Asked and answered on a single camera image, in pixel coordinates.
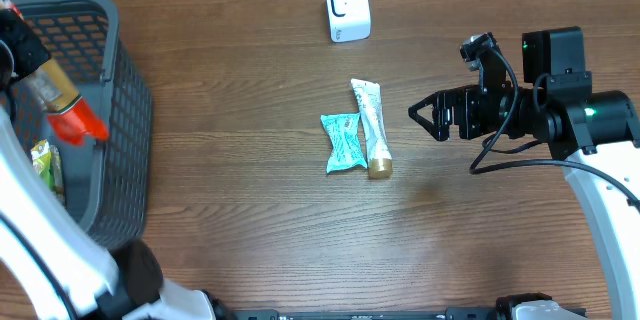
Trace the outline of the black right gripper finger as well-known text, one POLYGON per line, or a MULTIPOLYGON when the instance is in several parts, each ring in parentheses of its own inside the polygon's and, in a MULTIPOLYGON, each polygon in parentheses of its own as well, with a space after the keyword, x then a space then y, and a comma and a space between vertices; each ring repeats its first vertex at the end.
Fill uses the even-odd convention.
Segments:
POLYGON ((436 94, 433 93, 433 94, 425 97, 424 99, 420 100, 416 104, 411 105, 408 108, 408 115, 409 116, 417 116, 419 110, 424 109, 425 107, 427 107, 429 105, 432 105, 435 102, 435 99, 436 99, 436 94))
POLYGON ((429 133, 435 140, 439 139, 439 128, 437 123, 433 123, 432 121, 421 116, 418 113, 418 111, 414 111, 412 109, 408 111, 408 115, 412 120, 414 120, 418 125, 420 125, 427 133, 429 133))

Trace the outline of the orange spaghetti packet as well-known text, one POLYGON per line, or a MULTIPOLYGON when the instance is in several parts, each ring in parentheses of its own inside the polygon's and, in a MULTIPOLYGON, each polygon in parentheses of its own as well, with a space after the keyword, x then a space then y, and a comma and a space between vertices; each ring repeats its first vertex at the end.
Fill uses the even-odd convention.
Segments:
MULTIPOLYGON (((12 0, 1 0, 1 10, 6 8, 14 10, 24 19, 12 0)), ((107 126, 80 95, 79 90, 52 55, 43 68, 43 76, 25 78, 20 82, 25 82, 32 95, 40 101, 55 135, 60 140, 76 146, 81 145, 86 137, 107 140, 107 126)), ((6 94, 7 102, 14 106, 12 86, 1 91, 6 94)))

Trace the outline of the white tube with gold cap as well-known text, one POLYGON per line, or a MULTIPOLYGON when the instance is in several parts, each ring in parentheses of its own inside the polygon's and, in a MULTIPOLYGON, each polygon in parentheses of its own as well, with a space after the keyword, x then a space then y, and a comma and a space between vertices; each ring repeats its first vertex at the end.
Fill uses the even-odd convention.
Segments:
POLYGON ((380 85, 355 78, 350 83, 363 124, 369 177, 390 178, 393 163, 386 137, 380 85))

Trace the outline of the mint green wipes packet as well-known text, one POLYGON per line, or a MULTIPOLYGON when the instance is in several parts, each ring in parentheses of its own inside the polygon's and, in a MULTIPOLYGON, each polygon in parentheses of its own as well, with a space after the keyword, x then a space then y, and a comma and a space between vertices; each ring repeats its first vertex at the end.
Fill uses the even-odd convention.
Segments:
POLYGON ((326 173, 367 167, 359 140, 359 113, 322 115, 322 126, 327 133, 332 151, 326 165, 326 173))

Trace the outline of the green tea snack packet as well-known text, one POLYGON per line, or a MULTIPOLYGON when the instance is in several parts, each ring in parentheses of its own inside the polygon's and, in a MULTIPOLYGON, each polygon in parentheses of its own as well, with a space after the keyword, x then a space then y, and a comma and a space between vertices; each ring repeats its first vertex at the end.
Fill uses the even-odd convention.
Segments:
POLYGON ((32 165, 58 202, 65 207, 66 197, 62 172, 62 161, 57 146, 41 140, 31 149, 32 165))

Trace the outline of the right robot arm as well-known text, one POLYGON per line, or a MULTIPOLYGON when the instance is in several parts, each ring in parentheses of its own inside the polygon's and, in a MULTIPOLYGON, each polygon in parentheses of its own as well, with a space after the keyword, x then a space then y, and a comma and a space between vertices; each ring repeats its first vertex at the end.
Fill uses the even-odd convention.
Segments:
POLYGON ((437 91, 408 109, 435 140, 451 126, 482 138, 473 175, 559 167, 582 208, 606 279, 612 315, 639 316, 639 116, 622 91, 596 93, 579 27, 521 37, 523 76, 491 33, 460 47, 475 85, 437 91))

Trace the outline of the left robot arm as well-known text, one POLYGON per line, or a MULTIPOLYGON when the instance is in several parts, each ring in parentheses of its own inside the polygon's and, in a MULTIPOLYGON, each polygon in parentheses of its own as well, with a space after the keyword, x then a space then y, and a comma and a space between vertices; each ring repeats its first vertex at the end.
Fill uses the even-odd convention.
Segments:
POLYGON ((142 241, 152 97, 107 0, 1 3, 1 259, 41 319, 226 319, 142 241))

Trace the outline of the white barcode scanner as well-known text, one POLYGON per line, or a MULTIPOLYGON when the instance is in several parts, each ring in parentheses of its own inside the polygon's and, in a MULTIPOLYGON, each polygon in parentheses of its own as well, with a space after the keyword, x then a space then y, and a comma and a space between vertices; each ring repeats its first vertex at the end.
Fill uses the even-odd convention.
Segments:
POLYGON ((330 38, 334 43, 366 39, 371 34, 369 0, 326 0, 330 38))

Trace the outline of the grey plastic shopping basket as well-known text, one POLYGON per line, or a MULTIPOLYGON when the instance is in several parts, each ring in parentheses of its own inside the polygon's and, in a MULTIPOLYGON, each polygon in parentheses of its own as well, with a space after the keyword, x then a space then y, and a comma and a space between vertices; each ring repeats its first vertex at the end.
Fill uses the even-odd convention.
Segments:
POLYGON ((105 142, 61 141, 38 101, 12 89, 14 130, 25 151, 46 139, 59 148, 66 209, 98 244, 115 249, 142 236, 150 165, 153 102, 119 38, 112 0, 13 0, 109 129, 105 142))

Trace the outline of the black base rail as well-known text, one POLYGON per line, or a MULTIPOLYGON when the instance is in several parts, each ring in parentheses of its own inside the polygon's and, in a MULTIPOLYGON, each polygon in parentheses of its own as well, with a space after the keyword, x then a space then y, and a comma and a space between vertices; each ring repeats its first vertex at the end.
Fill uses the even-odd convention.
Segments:
POLYGON ((278 312, 238 310, 237 320, 498 320, 506 319, 492 307, 449 307, 441 311, 278 312))

